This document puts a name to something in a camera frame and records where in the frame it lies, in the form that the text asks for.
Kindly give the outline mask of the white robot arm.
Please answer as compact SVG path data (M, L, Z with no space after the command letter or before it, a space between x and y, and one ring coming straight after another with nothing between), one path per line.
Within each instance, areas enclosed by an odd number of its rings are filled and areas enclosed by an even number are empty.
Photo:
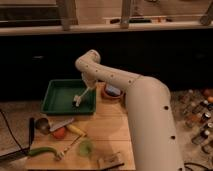
M100 60L96 50L89 50L75 67L87 86L101 80L126 94L136 171L185 171L168 87L154 77L101 65Z

